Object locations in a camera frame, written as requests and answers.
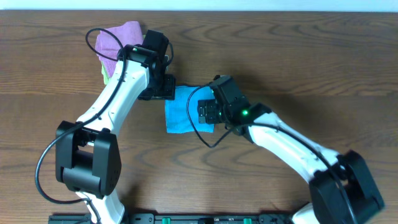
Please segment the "blue microfiber cloth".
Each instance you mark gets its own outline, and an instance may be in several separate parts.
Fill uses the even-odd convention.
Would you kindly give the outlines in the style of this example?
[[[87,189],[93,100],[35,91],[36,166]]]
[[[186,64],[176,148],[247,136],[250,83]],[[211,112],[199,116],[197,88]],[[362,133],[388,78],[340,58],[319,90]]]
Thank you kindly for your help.
[[[177,86],[175,99],[165,101],[165,122],[167,133],[183,134],[194,132],[187,116],[187,100],[197,86]],[[212,133],[213,124],[200,124],[198,121],[198,100],[214,100],[210,87],[204,87],[196,91],[190,99],[189,113],[191,120],[198,132]]]

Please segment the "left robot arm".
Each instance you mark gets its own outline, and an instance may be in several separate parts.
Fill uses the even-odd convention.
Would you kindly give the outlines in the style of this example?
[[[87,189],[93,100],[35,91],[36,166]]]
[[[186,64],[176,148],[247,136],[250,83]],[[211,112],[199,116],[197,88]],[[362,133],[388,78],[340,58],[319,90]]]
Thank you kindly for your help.
[[[160,60],[116,63],[93,105],[74,123],[56,130],[55,176],[90,211],[92,223],[121,223],[126,209],[116,185],[121,175],[118,135],[136,100],[172,100],[175,77]]]

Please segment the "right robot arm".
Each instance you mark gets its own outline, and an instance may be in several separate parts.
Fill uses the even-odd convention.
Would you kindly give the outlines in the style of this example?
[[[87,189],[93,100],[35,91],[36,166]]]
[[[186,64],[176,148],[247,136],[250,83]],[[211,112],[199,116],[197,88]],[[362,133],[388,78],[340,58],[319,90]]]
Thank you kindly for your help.
[[[200,100],[197,110],[200,123],[225,124],[229,132],[267,149],[306,181],[312,201],[291,216],[291,223],[366,223],[385,207],[357,152],[340,154],[315,143],[261,103]]]

